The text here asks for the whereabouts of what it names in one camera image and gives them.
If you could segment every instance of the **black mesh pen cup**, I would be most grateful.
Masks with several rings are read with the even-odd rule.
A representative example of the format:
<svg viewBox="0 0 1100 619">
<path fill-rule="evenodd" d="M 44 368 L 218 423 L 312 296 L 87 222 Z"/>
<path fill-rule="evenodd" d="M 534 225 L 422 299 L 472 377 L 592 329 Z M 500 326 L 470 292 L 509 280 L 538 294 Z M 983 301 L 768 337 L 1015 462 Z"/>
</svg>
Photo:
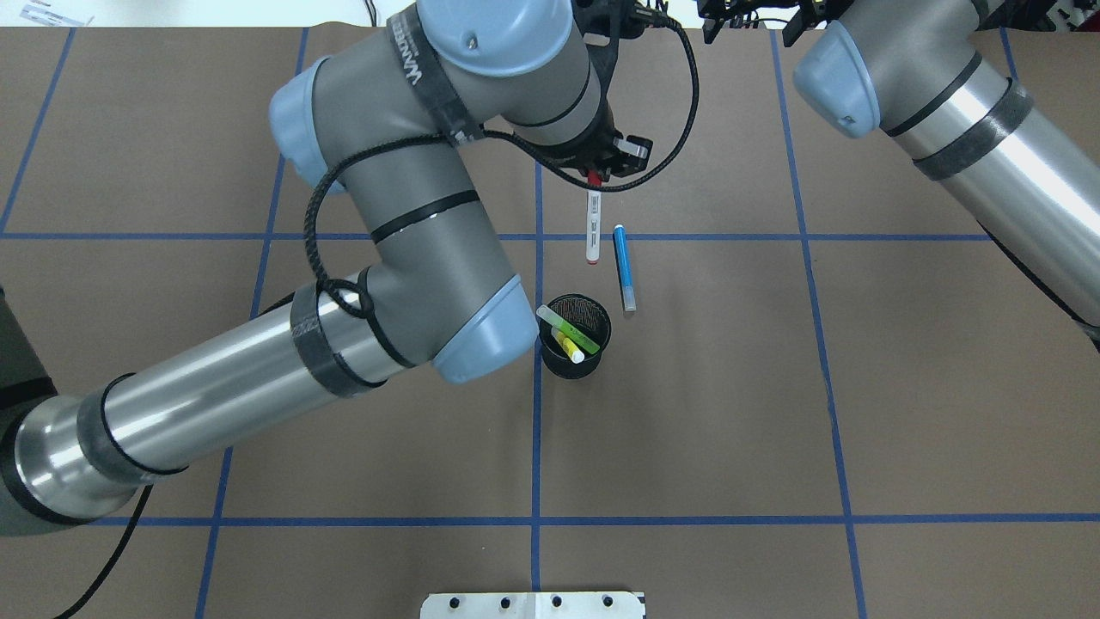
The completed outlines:
<svg viewBox="0 0 1100 619">
<path fill-rule="evenodd" d="M 539 321 L 539 340 L 542 341 L 542 363 L 547 369 L 564 379 L 575 380 L 592 374 L 600 365 L 600 358 L 607 350 L 612 340 L 612 320 L 604 306 L 583 294 L 563 294 L 547 306 L 553 309 L 562 319 L 569 321 L 584 335 L 600 345 L 595 355 L 584 354 L 584 361 L 574 364 L 562 352 L 561 346 L 550 334 L 550 325 Z"/>
</svg>

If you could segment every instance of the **marker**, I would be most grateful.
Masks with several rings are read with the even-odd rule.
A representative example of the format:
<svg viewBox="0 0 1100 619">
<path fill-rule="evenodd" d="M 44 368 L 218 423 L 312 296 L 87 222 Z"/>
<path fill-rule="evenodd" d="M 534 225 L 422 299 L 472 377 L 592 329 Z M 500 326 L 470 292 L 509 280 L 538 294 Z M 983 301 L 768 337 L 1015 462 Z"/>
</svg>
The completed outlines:
<svg viewBox="0 0 1100 619">
<path fill-rule="evenodd" d="M 588 184 L 598 187 L 604 183 L 600 178 L 600 174 L 588 170 Z M 602 192 L 588 189 L 588 226 L 585 230 L 587 239 L 584 243 L 584 257 L 588 261 L 588 264 L 595 264 L 600 261 L 600 210 L 602 201 Z"/>
<path fill-rule="evenodd" d="M 553 311 L 553 309 L 547 307 L 546 305 L 539 305 L 539 308 L 536 309 L 535 314 L 538 318 L 546 321 L 547 323 L 549 323 L 551 328 L 558 328 L 559 330 L 561 330 L 561 333 L 565 334 L 565 336 L 568 336 L 570 340 L 576 343 L 576 345 L 580 346 L 581 350 L 587 353 L 588 355 L 595 355 L 596 353 L 600 353 L 598 344 L 592 342 L 592 339 L 581 333 L 581 331 L 574 328 L 572 324 L 570 324 L 569 321 L 559 317 L 558 313 Z"/>
<path fill-rule="evenodd" d="M 558 342 L 558 346 L 561 346 L 562 352 L 565 353 L 570 362 L 580 364 L 584 361 L 584 353 L 581 353 L 581 350 L 573 344 L 573 341 L 565 338 L 565 334 L 561 333 L 558 328 L 550 328 L 550 335 Z"/>
<path fill-rule="evenodd" d="M 615 225 L 615 261 L 619 266 L 619 285 L 623 287 L 623 311 L 636 312 L 638 303 L 634 298 L 634 279 L 630 277 L 630 255 L 626 252 L 626 228 Z"/>
</svg>

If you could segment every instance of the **yellow highlighter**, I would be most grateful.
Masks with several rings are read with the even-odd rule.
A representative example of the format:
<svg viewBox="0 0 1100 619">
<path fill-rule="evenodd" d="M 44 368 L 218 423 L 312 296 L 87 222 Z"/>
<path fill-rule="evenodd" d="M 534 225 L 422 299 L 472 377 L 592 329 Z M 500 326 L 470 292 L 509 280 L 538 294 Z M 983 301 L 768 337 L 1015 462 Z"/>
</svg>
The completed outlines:
<svg viewBox="0 0 1100 619">
<path fill-rule="evenodd" d="M 550 335 L 553 336 L 558 346 L 561 346 L 561 350 L 565 352 L 565 356 L 569 357 L 570 362 L 580 364 L 584 361 L 584 353 L 581 353 L 581 350 L 573 344 L 573 341 L 565 338 L 565 334 L 561 333 L 558 328 L 551 328 Z"/>
<path fill-rule="evenodd" d="M 592 339 L 581 333 L 581 330 L 574 328 L 569 321 L 558 316 L 558 313 L 554 312 L 549 306 L 539 305 L 538 309 L 535 311 L 535 316 L 546 321 L 551 328 L 561 330 L 563 334 L 569 336 L 574 344 L 580 346 L 581 350 L 588 355 L 600 353 L 598 344 L 592 342 Z"/>
</svg>

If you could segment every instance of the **black cable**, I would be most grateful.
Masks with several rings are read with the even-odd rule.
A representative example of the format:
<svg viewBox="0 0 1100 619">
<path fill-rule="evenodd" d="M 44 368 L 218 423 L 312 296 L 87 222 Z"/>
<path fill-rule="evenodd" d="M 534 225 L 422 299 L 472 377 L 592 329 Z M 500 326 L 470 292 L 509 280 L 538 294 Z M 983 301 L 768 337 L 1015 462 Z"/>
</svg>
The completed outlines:
<svg viewBox="0 0 1100 619">
<path fill-rule="evenodd" d="M 676 155 L 680 154 L 680 151 L 683 150 L 684 144 L 688 142 L 688 136 L 691 134 L 692 126 L 695 124 L 695 113 L 698 111 L 698 66 L 695 64 L 695 53 L 692 51 L 691 41 L 688 38 L 688 33 L 684 31 L 683 26 L 675 20 L 670 18 L 666 27 L 674 31 L 676 36 L 680 37 L 680 42 L 684 47 L 684 54 L 688 57 L 688 68 L 691 71 L 691 107 L 688 110 L 688 120 L 684 122 L 683 132 L 680 134 L 680 139 L 672 147 L 672 151 L 669 152 L 668 156 L 657 164 L 653 169 L 649 170 L 644 176 L 622 185 L 592 185 L 587 181 L 570 176 L 564 169 L 558 167 L 557 164 L 542 156 L 534 144 L 518 135 L 495 130 L 485 130 L 485 135 L 512 142 L 560 178 L 571 185 L 575 185 L 584 189 L 603 192 L 617 192 L 632 189 L 642 183 L 648 181 L 653 176 L 660 174 L 661 170 L 672 163 Z M 309 261 L 309 267 L 312 269 L 314 276 L 317 277 L 317 281 L 321 289 L 323 289 L 324 292 L 329 295 L 329 298 L 340 306 L 340 308 L 348 314 L 356 319 L 366 319 L 370 317 L 371 312 L 370 309 L 364 308 L 366 306 L 365 302 L 361 301 L 360 307 L 355 307 L 345 300 L 343 295 L 340 294 L 340 290 L 345 289 L 355 292 L 360 298 L 365 298 L 366 290 L 363 287 L 354 281 L 349 281 L 348 279 L 329 277 L 329 273 L 324 268 L 324 262 L 321 259 L 320 248 L 317 246 L 317 214 L 320 212 L 321 202 L 324 201 L 324 196 L 328 195 L 329 188 L 337 181 L 337 178 L 339 178 L 341 174 L 356 163 L 398 148 L 438 144 L 446 141 L 447 139 L 442 134 L 437 133 L 435 135 L 418 135 L 415 137 L 395 140 L 365 151 L 360 151 L 330 167 L 329 170 L 324 173 L 324 176 L 321 177 L 320 181 L 317 183 L 317 187 L 314 188 L 312 195 L 309 196 L 309 202 L 306 205 L 306 221 L 302 230 L 302 237 L 306 243 L 306 259 Z"/>
<path fill-rule="evenodd" d="M 653 176 L 660 174 L 661 170 L 664 169 L 670 163 L 672 163 L 672 159 L 674 159 L 676 155 L 680 154 L 680 151 L 683 150 L 684 143 L 688 142 L 688 136 L 691 134 L 691 129 L 695 124 L 695 112 L 698 111 L 698 66 L 696 66 L 695 64 L 695 53 L 691 48 L 691 41 L 688 40 L 688 33 L 684 31 L 683 26 L 675 21 L 672 20 L 670 21 L 671 23 L 668 27 L 672 29 L 676 33 L 676 36 L 680 37 L 680 42 L 681 44 L 683 44 L 684 47 L 684 54 L 688 56 L 688 68 L 691 70 L 691 108 L 688 110 L 688 120 L 684 122 L 683 132 L 680 133 L 680 140 L 676 141 L 675 146 L 672 147 L 672 151 L 668 154 L 668 156 L 664 157 L 663 161 L 661 161 L 661 163 L 657 164 L 656 167 L 647 172 L 644 176 L 630 180 L 629 183 L 624 183 L 622 185 L 592 185 L 585 180 L 580 180 L 578 178 L 574 178 L 573 176 L 570 176 L 564 169 L 561 169 L 552 162 L 548 161 L 544 156 L 542 156 L 542 154 L 538 152 L 538 150 L 534 144 L 531 144 L 530 142 L 524 140 L 518 135 L 494 130 L 486 130 L 485 135 L 488 137 L 496 137 L 498 140 L 505 140 L 507 142 L 512 142 L 516 146 L 519 146 L 519 150 L 524 151 L 532 158 L 535 158 L 535 161 L 541 163 L 550 172 L 553 172 L 556 176 L 558 176 L 559 178 L 565 180 L 571 185 L 581 187 L 582 189 L 591 189 L 593 191 L 602 191 L 602 192 L 618 192 L 618 191 L 625 191 L 627 189 L 632 189 L 638 185 L 648 181 Z"/>
<path fill-rule="evenodd" d="M 271 314 L 272 312 L 276 311 L 276 309 L 278 309 L 279 307 L 286 305 L 287 302 L 290 302 L 292 300 L 294 300 L 294 294 L 295 294 L 295 291 L 292 291 L 292 292 L 285 295 L 283 298 L 279 298 L 275 302 L 272 302 L 271 305 L 268 305 L 267 308 L 264 309 L 264 311 L 261 312 L 256 318 L 258 319 L 260 317 L 263 317 L 264 314 Z"/>
<path fill-rule="evenodd" d="M 371 25 L 378 27 L 378 9 L 374 5 L 374 0 L 363 0 L 366 3 L 366 12 L 371 14 Z"/>
<path fill-rule="evenodd" d="M 781 19 L 779 19 L 779 18 L 757 18 L 757 19 L 755 19 L 755 20 L 749 20 L 749 21 L 745 22 L 745 26 L 746 26 L 746 27 L 748 27 L 748 26 L 750 26 L 750 25 L 756 25 L 756 24 L 758 24 L 758 23 L 763 23 L 763 22 L 780 22 L 780 23 L 791 23 L 791 22 L 790 22 L 790 21 L 788 21 L 788 20 L 781 20 Z"/>
<path fill-rule="evenodd" d="M 329 187 L 331 187 L 332 184 L 337 181 L 337 178 L 339 178 L 340 175 L 352 165 L 355 165 L 356 163 L 374 155 L 388 153 L 391 151 L 396 151 L 397 148 L 438 144 L 441 142 L 447 142 L 447 137 L 437 133 L 435 135 L 418 135 L 416 137 L 394 140 L 393 142 L 387 142 L 385 144 L 374 146 L 373 148 L 360 151 L 330 167 L 329 170 L 324 173 L 324 176 L 321 176 L 320 181 L 317 183 L 314 194 L 309 196 L 309 203 L 306 205 L 306 224 L 302 230 L 302 237 L 306 241 L 306 258 L 309 261 L 309 267 L 314 270 L 314 276 L 317 277 L 318 284 L 320 284 L 321 289 L 329 295 L 329 298 L 339 305 L 344 312 L 356 319 L 366 319 L 370 316 L 370 311 L 362 307 L 355 307 L 351 302 L 344 300 L 340 290 L 352 290 L 360 297 L 364 297 L 366 295 L 366 290 L 348 279 L 333 279 L 329 277 L 328 270 L 324 269 L 324 263 L 321 261 L 320 250 L 317 247 L 317 213 L 321 210 L 321 202 L 324 200 L 324 196 L 329 192 Z"/>
<path fill-rule="evenodd" d="M 107 560 L 107 565 L 99 571 L 99 575 L 91 582 L 91 586 L 88 587 L 88 590 L 84 592 L 80 599 L 76 600 L 76 603 L 68 607 L 65 612 L 62 612 L 54 619 L 69 619 L 79 612 L 80 609 L 84 608 L 84 605 L 88 604 L 88 600 L 91 599 L 91 596 L 96 595 L 96 592 L 99 590 L 99 586 L 103 584 L 103 581 L 107 581 L 107 577 L 111 574 L 111 570 L 114 568 L 114 564 L 118 563 L 119 557 L 122 556 L 122 551 L 127 550 L 127 544 L 130 543 L 130 537 L 134 534 L 134 529 L 138 528 L 138 520 L 141 518 L 141 512 L 145 511 L 145 504 L 148 502 L 148 495 L 152 491 L 152 486 L 146 486 L 142 489 L 141 497 L 138 498 L 138 506 L 134 508 L 133 515 L 130 516 L 130 522 L 127 522 L 127 529 L 122 532 L 122 539 L 119 540 L 119 545 L 114 546 L 114 552 L 111 553 L 111 557 Z"/>
</svg>

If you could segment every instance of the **black tape band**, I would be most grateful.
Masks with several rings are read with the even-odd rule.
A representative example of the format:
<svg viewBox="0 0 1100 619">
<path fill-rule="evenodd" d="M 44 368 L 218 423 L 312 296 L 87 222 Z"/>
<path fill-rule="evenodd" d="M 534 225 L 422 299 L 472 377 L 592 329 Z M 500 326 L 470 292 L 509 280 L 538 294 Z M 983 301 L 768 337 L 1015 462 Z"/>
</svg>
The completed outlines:
<svg viewBox="0 0 1100 619">
<path fill-rule="evenodd" d="M 54 382 L 50 377 L 26 380 L 0 389 L 0 411 L 54 396 L 57 396 L 57 388 L 54 387 Z"/>
<path fill-rule="evenodd" d="M 391 16 L 386 29 L 406 81 L 448 141 L 461 146 L 484 137 L 481 125 L 454 90 L 436 49 L 424 33 L 416 3 Z"/>
<path fill-rule="evenodd" d="M 978 11 L 978 25 L 986 23 L 989 19 L 989 2 L 988 0 L 970 0 L 974 3 L 974 10 Z"/>
<path fill-rule="evenodd" d="M 932 180 L 950 178 L 992 152 L 1020 128 L 1034 107 L 1032 96 L 1010 79 L 1008 90 L 985 118 L 936 154 L 913 163 Z"/>
<path fill-rule="evenodd" d="M 114 440 L 107 425 L 107 396 L 116 385 L 132 376 L 120 376 L 80 402 L 76 414 L 76 434 L 80 440 L 80 450 L 96 471 L 120 484 L 146 486 L 183 473 L 187 467 L 170 471 L 147 467 L 127 455 Z"/>
<path fill-rule="evenodd" d="M 444 210 L 450 210 L 455 206 L 462 206 L 463 203 L 470 203 L 472 201 L 477 201 L 481 198 L 477 196 L 477 191 L 470 189 L 468 191 L 460 191 L 458 194 L 451 194 L 444 198 L 439 198 L 436 201 L 426 203 L 420 208 L 415 208 L 400 217 L 395 217 L 389 221 L 386 221 L 382 225 L 378 225 L 371 232 L 371 239 L 375 244 L 382 242 L 386 236 L 395 232 L 399 232 L 403 229 L 424 221 L 433 214 L 439 214 Z"/>
<path fill-rule="evenodd" d="M 19 428 L 23 425 L 23 420 L 29 414 L 31 414 L 31 411 L 12 420 L 8 430 L 3 433 L 3 438 L 0 439 L 0 478 L 3 478 L 3 485 L 8 488 L 8 494 L 11 495 L 11 498 L 15 499 L 15 502 L 21 508 L 38 520 L 64 527 L 78 527 L 91 522 L 95 520 L 94 518 L 72 518 L 57 513 L 42 505 L 38 502 L 38 499 L 34 498 L 34 495 L 31 494 L 20 478 L 19 469 L 15 468 L 15 436 L 19 434 Z"/>
<path fill-rule="evenodd" d="M 369 299 L 371 294 L 366 287 L 366 272 L 370 269 L 370 267 L 363 268 L 363 270 L 359 274 L 359 288 L 363 290 L 363 295 Z M 378 323 L 378 317 L 374 313 L 374 301 L 370 300 L 369 302 L 371 303 L 371 311 L 366 314 L 366 323 L 371 325 L 371 331 L 374 332 L 374 340 L 378 341 L 378 345 L 382 346 L 382 350 L 385 351 L 386 355 L 389 355 L 389 358 L 396 364 L 408 369 L 415 368 L 416 364 L 406 360 L 404 355 L 397 352 L 394 343 L 389 342 L 389 339 L 386 336 L 386 332 L 382 331 L 382 324 Z"/>
<path fill-rule="evenodd" d="M 932 115 L 932 112 L 939 109 L 939 106 L 944 104 L 944 102 L 946 102 L 947 99 L 950 99 L 952 96 L 955 95 L 955 92 L 957 92 L 958 89 L 961 88 L 963 85 L 966 84 L 968 79 L 970 79 L 970 77 L 974 75 L 974 71 L 978 70 L 979 66 L 981 66 L 981 54 L 975 52 L 974 57 L 970 58 L 970 62 L 966 65 L 966 68 L 963 69 L 963 73 L 960 73 L 959 76 L 955 78 L 955 81 L 952 81 L 947 86 L 947 88 L 944 88 L 943 92 L 937 95 L 935 99 L 932 99 L 932 101 L 930 101 L 928 104 L 921 108 L 921 111 L 911 115 L 909 120 L 902 122 L 901 124 L 894 126 L 893 129 L 888 130 L 886 132 L 887 135 L 890 135 L 891 137 L 897 137 L 898 135 L 901 135 L 902 133 L 920 124 L 921 121 L 924 120 L 925 118 Z"/>
<path fill-rule="evenodd" d="M 542 122 L 536 122 L 535 124 L 524 124 L 521 122 L 512 122 L 510 120 L 508 122 L 512 122 L 512 124 L 515 124 L 516 126 L 526 126 L 528 129 L 536 129 L 539 126 L 546 126 L 547 124 L 552 124 L 554 122 L 558 122 L 559 120 L 569 115 L 571 111 L 576 109 L 576 106 L 581 104 L 581 100 L 584 99 L 584 93 L 588 91 L 588 82 L 591 80 L 592 80 L 592 69 L 588 69 L 588 74 L 584 76 L 584 88 L 581 88 L 581 93 L 576 96 L 576 99 L 573 100 L 572 104 L 565 108 L 565 111 L 559 113 L 558 115 L 551 118 L 550 120 L 543 120 Z"/>
<path fill-rule="evenodd" d="M 294 294 L 290 301 L 290 336 L 309 376 L 329 394 L 354 398 L 385 384 L 363 380 L 352 372 L 342 355 L 332 351 L 317 313 L 316 284 L 305 285 Z"/>
</svg>

